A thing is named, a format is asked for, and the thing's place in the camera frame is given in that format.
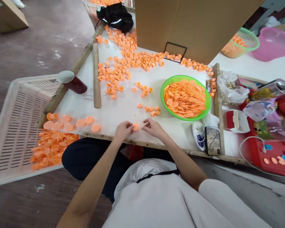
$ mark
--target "white table surface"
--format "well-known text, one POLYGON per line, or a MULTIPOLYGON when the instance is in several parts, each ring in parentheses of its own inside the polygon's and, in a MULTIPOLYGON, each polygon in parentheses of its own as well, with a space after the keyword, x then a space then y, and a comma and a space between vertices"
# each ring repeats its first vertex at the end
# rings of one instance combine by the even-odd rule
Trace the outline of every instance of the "white table surface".
MULTIPOLYGON (((103 38, 108 39, 106 31, 102 34, 103 38)), ((122 58, 120 48, 112 41, 109 41, 109 46, 104 44, 98 45, 99 47, 99 62, 104 63, 108 56, 117 56, 122 58)), ((148 51, 142 48, 138 48, 137 52, 148 51)), ((113 136, 117 125, 122 121, 130 121, 132 123, 138 123, 139 126, 143 126, 143 120, 150 117, 150 113, 145 113, 144 108, 138 109, 136 106, 142 103, 143 106, 161 108, 161 115, 153 117, 155 121, 158 121, 163 129, 173 138, 173 140, 183 149, 199 150, 197 144, 192 135, 192 122, 182 121, 171 114, 164 108, 160 99, 160 89, 163 82, 174 75, 188 75, 200 82, 204 83, 208 78, 206 72, 198 72, 193 68, 186 68, 184 65, 179 65, 176 62, 172 62, 164 59, 164 67, 156 66, 151 68, 149 72, 146 72, 142 68, 130 68, 131 80, 121 81, 119 86, 124 87, 124 92, 117 93, 117 100, 112 100, 111 96, 102 96, 102 107, 95 109, 93 106, 93 100, 91 99, 79 99, 78 96, 72 91, 68 91, 61 103, 59 104, 56 112, 62 115, 71 115, 73 117, 72 123, 75 124, 78 119, 86 118, 87 116, 93 116, 95 123, 102 126, 100 134, 113 136), (132 93, 131 89, 135 86, 135 83, 139 81, 141 84, 147 87, 153 87, 153 93, 146 96, 144 99, 140 97, 141 91, 138 89, 136 93, 132 93)), ((241 56, 237 59, 230 59, 219 53, 209 66, 213 66, 215 63, 220 64, 220 69, 224 71, 233 71, 240 75, 271 81, 276 78, 282 78, 285 80, 285 57, 275 59, 271 62, 261 62, 249 54, 241 56)), ((113 68, 114 62, 111 62, 110 67, 113 68)), ((93 59, 92 54, 89 55, 85 64, 77 75, 88 88, 92 88, 93 81, 93 59)), ((105 90, 106 82, 100 82, 102 94, 105 90)), ((82 134, 84 131, 92 132, 91 126, 85 126, 78 128, 73 133, 82 134)), ((238 146, 245 138, 244 135, 227 132, 225 136, 225 155, 240 157, 238 146)), ((142 142, 158 143, 162 142, 148 133, 139 130, 129 136, 130 139, 139 140, 142 142)))

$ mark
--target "white plastic crate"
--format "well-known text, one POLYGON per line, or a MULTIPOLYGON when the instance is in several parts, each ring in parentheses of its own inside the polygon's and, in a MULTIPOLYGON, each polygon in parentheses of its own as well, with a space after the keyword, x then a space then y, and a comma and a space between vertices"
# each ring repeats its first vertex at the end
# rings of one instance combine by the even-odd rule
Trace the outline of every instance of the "white plastic crate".
MULTIPOLYGON (((93 24, 93 27, 94 29, 96 30, 96 25, 97 25, 97 22, 99 21, 98 17, 97 17, 97 9, 101 6, 105 6, 104 4, 102 5, 101 4, 101 1, 99 0, 83 0, 82 1, 85 8, 86 8, 86 11, 92 21, 92 24, 93 24)), ((123 1, 124 5, 125 6, 128 6, 128 7, 132 7, 132 0, 124 0, 123 1)))
POLYGON ((41 132, 35 124, 60 86, 56 78, 56 74, 19 78, 10 84, 0 114, 0 185, 62 167, 32 171, 29 161, 41 132))

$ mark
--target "white shirt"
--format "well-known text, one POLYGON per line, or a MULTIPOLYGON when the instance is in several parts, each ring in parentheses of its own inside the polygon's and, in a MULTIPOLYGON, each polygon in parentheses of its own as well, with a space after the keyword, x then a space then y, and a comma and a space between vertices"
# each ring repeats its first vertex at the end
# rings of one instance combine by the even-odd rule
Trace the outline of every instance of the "white shirt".
POLYGON ((149 174, 175 170, 161 159, 134 163, 119 181, 115 202, 104 228, 270 227, 226 184, 207 179, 197 192, 176 174, 149 174))

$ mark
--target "wooden plank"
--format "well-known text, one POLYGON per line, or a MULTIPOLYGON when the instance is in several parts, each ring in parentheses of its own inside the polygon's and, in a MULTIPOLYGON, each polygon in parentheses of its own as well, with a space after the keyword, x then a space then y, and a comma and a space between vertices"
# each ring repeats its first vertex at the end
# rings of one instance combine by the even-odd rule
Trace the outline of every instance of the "wooden plank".
MULTIPOLYGON (((90 132, 84 132, 82 134, 83 137, 90 137, 90 138, 96 138, 96 139, 103 139, 103 140, 108 140, 112 141, 113 136, 108 136, 108 135, 102 135, 102 134, 97 134, 97 133, 90 133, 90 132)), ((160 144, 155 144, 155 143, 149 143, 149 142, 142 142, 142 141, 137 141, 137 140, 132 140, 132 139, 125 139, 124 143, 126 144, 132 144, 132 145, 138 145, 138 146, 144 146, 144 147, 150 147, 150 148, 155 148, 155 149, 161 149, 161 150, 166 150, 164 145, 160 144)), ((208 156, 205 152, 202 151, 196 151, 196 150, 190 150, 190 149, 183 149, 182 150, 188 154, 188 155, 194 155, 194 156, 200 156, 200 157, 206 157, 206 158, 213 158, 213 159, 219 159, 223 160, 226 162, 233 162, 236 164, 242 164, 245 165, 246 162, 242 158, 236 158, 232 156, 208 156)))
POLYGON ((93 90, 94 90, 94 108, 101 108, 100 82, 98 79, 98 44, 93 44, 93 90))
POLYGON ((238 74, 238 77, 239 77, 239 78, 246 79, 246 80, 249 80, 249 81, 258 82, 258 83, 261 83, 261 84, 266 84, 266 83, 268 83, 268 81, 263 81, 263 80, 260 80, 260 79, 255 79, 255 78, 251 78, 251 77, 246 77, 246 76, 244 76, 244 75, 239 75, 239 74, 238 74))
MULTIPOLYGON (((79 59, 76 61, 72 68, 72 72, 76 76, 80 69, 82 68, 83 64, 85 63, 87 57, 92 51, 92 44, 88 43, 88 45, 85 47, 83 53, 79 57, 79 59)), ((47 104, 43 112, 40 114, 37 122, 36 127, 37 128, 43 128, 44 123, 47 121, 47 114, 55 112, 56 108, 60 104, 61 100, 63 99, 64 95, 67 92, 67 87, 63 84, 60 85, 60 87, 57 89, 56 93, 52 96, 50 102, 47 104)))
POLYGON ((92 40, 91 40, 92 43, 97 43, 96 37, 102 34, 102 32, 105 30, 105 25, 106 25, 106 23, 105 23, 104 21, 101 21, 101 22, 100 22, 100 25, 99 25, 98 28, 95 30, 95 34, 94 34, 93 37, 92 37, 92 40))
MULTIPOLYGON (((213 67, 213 78, 218 78, 221 73, 219 69, 219 64, 216 63, 213 67)), ((219 129, 220 129, 220 144, 221 144, 221 155, 225 155, 225 140, 224 140, 224 117, 223 117, 223 107, 221 102, 221 90, 217 85, 217 90, 213 98, 213 113, 219 118, 219 129)))

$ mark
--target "phone case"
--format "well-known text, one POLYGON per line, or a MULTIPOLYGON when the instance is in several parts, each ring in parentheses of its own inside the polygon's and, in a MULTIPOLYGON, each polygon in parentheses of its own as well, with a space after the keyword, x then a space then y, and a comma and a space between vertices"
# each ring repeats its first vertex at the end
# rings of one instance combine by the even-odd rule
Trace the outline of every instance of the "phone case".
POLYGON ((205 127, 205 151, 208 155, 221 155, 219 130, 205 127))

